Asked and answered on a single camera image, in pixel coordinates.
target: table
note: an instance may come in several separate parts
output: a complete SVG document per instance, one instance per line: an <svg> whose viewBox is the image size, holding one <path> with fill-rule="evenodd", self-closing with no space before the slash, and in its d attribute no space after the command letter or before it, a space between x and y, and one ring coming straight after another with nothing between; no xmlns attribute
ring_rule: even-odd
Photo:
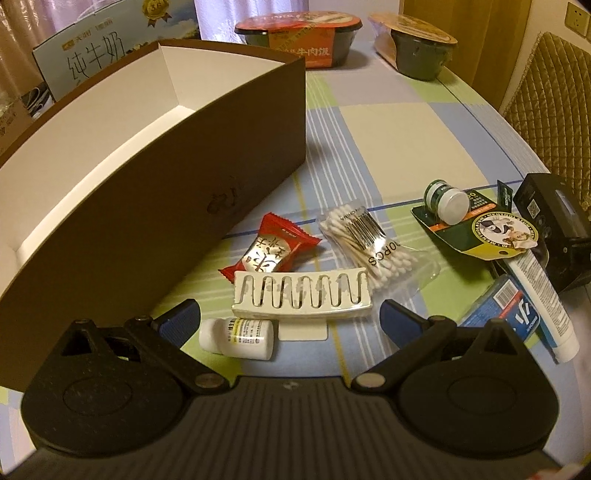
<svg viewBox="0 0 591 480"><path fill-rule="evenodd" d="M220 242L155 308L158 315L195 298L202 316L231 316L232 285L217 271L234 264L252 242L261 217L273 211L321 236L317 214L359 199L385 232L400 243L430 252L440 275L408 299L417 313L460 319L492 283L486 265L435 243L411 216L426 185L443 178L459 188L496 196L496 181L514 190L526 173L546 171L529 146L467 84L444 69L435 82L397 73L371 43L353 44L338 69L307 72L307 160ZM345 266L327 242L299 270ZM563 296L581 343L577 358L556 365L535 337L528 343L560 397L561 414L547 451L559 462L591 452L591 301L585 288ZM231 380L237 375L342 375L358 373L396 350L377 315L329 323L325 342L279 342L272 361L225 358L203 352L198 335L183 351ZM20 416L21 394L0 388L0 461L11 467L32 448Z"/></svg>

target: red candy wrapper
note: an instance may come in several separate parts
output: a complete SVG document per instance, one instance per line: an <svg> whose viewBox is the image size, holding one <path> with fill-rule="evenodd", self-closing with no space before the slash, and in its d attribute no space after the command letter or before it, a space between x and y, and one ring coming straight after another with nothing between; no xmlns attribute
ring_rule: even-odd
<svg viewBox="0 0 591 480"><path fill-rule="evenodd" d="M238 270L249 272L289 271L294 256L315 247L320 238L308 235L295 223L267 213L261 222L258 235L244 256L231 267L220 273L234 283L234 273Z"/></svg>

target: chair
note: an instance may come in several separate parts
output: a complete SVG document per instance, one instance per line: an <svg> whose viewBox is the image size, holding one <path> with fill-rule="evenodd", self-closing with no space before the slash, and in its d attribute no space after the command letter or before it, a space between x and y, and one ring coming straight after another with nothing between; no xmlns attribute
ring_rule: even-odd
<svg viewBox="0 0 591 480"><path fill-rule="evenodd" d="M591 218L591 53L546 32L504 117Z"/></svg>

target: cotton swab package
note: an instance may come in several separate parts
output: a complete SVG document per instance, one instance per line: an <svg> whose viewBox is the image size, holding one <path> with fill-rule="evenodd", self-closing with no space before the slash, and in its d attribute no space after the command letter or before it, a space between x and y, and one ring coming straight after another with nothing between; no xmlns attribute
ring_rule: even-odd
<svg viewBox="0 0 591 480"><path fill-rule="evenodd" d="M372 293L405 290L412 296L439 274L439 264L423 251L389 238L358 201L318 218L322 233L357 267L366 268Z"/></svg>

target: metal screw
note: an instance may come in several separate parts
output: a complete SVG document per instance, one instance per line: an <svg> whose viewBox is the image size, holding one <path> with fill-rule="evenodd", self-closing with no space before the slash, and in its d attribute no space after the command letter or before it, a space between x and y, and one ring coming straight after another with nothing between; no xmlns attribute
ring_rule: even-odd
<svg viewBox="0 0 591 480"><path fill-rule="evenodd" d="M225 379L218 374L201 374L195 378L195 385L201 388L217 388L221 387Z"/></svg>
<svg viewBox="0 0 591 480"><path fill-rule="evenodd" d="M379 388L386 383L383 375L375 373L364 373L355 378L355 381L363 388Z"/></svg>

